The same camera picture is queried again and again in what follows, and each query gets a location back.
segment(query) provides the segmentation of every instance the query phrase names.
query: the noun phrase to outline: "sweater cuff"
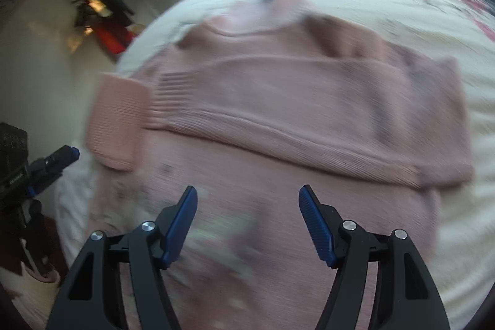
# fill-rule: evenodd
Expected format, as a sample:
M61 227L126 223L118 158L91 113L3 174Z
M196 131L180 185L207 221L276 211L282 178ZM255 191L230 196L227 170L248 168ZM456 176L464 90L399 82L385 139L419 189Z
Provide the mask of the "sweater cuff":
M102 75L86 130L86 147L99 162L113 169L133 169L148 98L148 89L138 81Z

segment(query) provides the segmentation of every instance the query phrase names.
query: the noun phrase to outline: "pink cloth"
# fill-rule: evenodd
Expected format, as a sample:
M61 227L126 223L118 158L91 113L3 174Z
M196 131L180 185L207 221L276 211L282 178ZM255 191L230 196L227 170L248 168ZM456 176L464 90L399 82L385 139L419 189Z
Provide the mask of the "pink cloth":
M192 184L199 209L165 276L183 328L312 329L335 273L316 256L299 188L368 231L406 229L427 256L436 188L472 175L466 122L455 60L304 0L239 3L132 79L104 76L87 146L121 171L101 167L88 231L130 230Z

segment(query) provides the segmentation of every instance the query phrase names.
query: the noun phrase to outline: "white cloth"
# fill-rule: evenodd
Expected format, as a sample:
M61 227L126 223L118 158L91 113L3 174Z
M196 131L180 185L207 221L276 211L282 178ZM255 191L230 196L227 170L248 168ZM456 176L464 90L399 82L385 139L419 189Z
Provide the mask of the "white cloth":
M238 0L183 0L155 20L121 58L128 75L203 18ZM481 0L310 0L322 13L376 30L392 42L459 60L470 113L476 178L442 193L437 246L427 262L452 330L462 329L495 281L495 17ZM84 223L94 188L91 159L59 181L57 222L71 262L86 240ZM116 217L109 217L113 222ZM132 214L139 223L140 214Z

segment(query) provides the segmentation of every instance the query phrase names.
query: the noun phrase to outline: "bed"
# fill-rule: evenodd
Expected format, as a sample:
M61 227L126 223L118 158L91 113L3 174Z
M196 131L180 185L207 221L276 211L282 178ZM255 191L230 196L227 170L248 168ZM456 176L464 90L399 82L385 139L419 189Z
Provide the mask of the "bed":
M238 0L182 0L155 20L123 55L129 75L205 17ZM476 313L495 281L495 17L482 0L310 0L319 12L371 28L430 57L453 55L461 69L475 159L475 179L442 191L440 228L427 262L453 330ZM83 150L58 184L60 240L71 263L85 242L94 162ZM143 221L132 214L135 225ZM118 214L111 220L118 220Z

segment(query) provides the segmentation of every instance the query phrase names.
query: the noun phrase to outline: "blue gripper pad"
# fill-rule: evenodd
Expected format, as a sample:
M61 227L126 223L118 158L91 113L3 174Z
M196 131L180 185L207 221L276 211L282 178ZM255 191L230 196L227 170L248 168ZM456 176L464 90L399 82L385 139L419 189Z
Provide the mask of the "blue gripper pad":
M165 235L166 248L162 257L163 268L169 268L179 258L196 210L197 193L196 189L190 186L177 204L177 213Z
M314 200L305 187L299 191L299 209L303 214L318 257L328 267L331 267L337 261L337 258L333 251L332 233L320 212L319 204L319 201Z

